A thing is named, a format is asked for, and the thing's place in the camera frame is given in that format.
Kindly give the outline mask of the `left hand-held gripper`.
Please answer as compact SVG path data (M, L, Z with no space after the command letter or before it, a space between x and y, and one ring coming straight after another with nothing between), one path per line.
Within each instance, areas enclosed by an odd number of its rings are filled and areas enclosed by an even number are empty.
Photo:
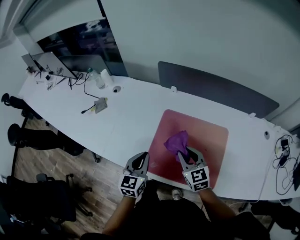
M148 179L149 153L141 152L131 157L119 179L119 190L123 196L139 198Z

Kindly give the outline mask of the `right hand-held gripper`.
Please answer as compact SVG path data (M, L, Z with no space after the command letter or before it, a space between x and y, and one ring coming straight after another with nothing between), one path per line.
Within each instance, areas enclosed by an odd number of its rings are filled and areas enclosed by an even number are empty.
M200 167L204 162L203 154L192 147L187 147L188 154L178 151L177 156L184 172L182 175L193 192L210 187L210 176L208 166Z

